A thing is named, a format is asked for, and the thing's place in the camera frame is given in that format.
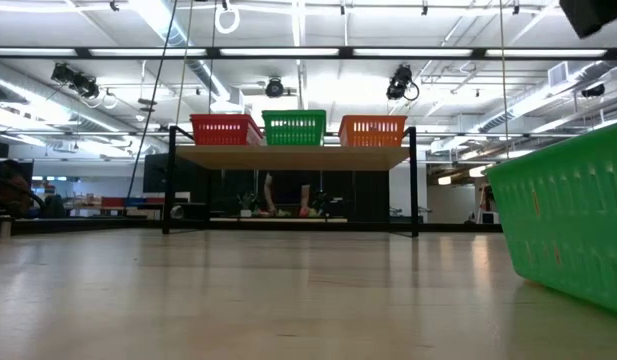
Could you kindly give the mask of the person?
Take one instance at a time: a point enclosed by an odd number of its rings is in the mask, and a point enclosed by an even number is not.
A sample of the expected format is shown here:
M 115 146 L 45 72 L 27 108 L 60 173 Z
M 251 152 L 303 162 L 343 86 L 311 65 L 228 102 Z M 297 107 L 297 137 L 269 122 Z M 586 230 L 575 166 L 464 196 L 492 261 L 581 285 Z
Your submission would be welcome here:
M 300 217 L 308 217 L 311 212 L 311 182 L 308 171 L 268 171 L 263 191 L 266 207 L 271 215 L 280 214 L 278 204 L 298 203 Z

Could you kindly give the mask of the black screen panel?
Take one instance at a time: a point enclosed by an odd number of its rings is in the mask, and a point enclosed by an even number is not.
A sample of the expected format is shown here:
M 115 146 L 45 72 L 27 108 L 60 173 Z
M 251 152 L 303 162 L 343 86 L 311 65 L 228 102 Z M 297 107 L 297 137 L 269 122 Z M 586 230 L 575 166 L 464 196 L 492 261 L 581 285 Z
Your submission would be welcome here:
M 164 193 L 166 191 L 167 154 L 147 155 L 144 164 L 143 191 Z M 194 192 L 205 188 L 207 171 L 202 166 L 176 156 L 174 163 L 174 190 Z

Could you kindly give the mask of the wooden shelf with black legs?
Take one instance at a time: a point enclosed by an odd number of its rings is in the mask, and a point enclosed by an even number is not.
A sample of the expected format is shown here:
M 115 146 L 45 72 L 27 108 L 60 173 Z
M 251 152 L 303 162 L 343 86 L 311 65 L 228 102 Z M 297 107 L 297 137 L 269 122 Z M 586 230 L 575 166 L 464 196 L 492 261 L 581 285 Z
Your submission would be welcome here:
M 417 131 L 403 133 L 404 147 L 318 147 L 318 146 L 198 146 L 184 149 L 181 157 L 208 170 L 280 171 L 389 171 L 409 161 L 411 236 L 420 233 L 418 220 Z

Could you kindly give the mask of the white ceiling air vent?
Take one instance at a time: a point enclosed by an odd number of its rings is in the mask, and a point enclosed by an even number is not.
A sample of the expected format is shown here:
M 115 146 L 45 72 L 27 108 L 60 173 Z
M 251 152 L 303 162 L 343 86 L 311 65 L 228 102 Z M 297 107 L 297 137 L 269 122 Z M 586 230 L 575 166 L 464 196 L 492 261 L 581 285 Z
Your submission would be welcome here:
M 568 82 L 569 63 L 567 61 L 558 63 L 547 71 L 548 84 L 551 88 L 561 86 Z

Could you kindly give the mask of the silver ventilation duct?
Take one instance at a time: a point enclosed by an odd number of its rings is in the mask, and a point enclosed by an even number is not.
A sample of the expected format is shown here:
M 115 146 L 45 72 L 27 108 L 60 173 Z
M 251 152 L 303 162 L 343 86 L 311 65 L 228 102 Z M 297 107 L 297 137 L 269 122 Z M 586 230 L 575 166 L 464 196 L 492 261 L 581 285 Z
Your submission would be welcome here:
M 242 94 L 237 89 L 229 89 L 215 75 L 211 74 L 208 62 L 190 59 L 193 43 L 176 20 L 175 0 L 128 0 L 130 7 L 137 12 L 151 29 L 169 48 L 188 48 L 184 64 L 198 81 L 209 91 L 211 104 L 215 111 L 242 111 Z

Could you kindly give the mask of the red plastic slotted basket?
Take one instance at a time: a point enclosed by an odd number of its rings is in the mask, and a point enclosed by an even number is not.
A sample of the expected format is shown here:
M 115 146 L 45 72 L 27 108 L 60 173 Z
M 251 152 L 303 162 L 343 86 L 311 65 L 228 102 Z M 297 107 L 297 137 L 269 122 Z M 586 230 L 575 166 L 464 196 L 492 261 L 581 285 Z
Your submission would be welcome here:
M 191 122 L 209 122 L 209 121 L 250 121 L 254 122 L 251 115 L 248 114 L 192 114 L 190 115 Z
M 191 122 L 196 145 L 259 145 L 263 135 L 255 122 L 209 121 Z

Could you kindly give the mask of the small potted plant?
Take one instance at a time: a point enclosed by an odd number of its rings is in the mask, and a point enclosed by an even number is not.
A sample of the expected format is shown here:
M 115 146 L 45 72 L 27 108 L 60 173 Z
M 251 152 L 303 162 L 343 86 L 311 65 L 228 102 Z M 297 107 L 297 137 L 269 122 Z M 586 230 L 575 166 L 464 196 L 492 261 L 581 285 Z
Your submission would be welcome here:
M 240 214 L 242 218 L 252 217 L 253 209 L 256 207 L 257 196 L 252 192 L 246 192 L 237 196 L 240 205 Z

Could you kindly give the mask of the orange plastic slotted basket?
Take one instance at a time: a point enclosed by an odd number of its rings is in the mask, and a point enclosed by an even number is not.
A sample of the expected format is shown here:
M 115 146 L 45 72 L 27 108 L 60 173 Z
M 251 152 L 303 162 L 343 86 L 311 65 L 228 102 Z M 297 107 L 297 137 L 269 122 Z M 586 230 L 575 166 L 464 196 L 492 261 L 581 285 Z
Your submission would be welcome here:
M 352 147 L 400 147 L 406 116 L 346 115 L 339 129 L 340 144 Z

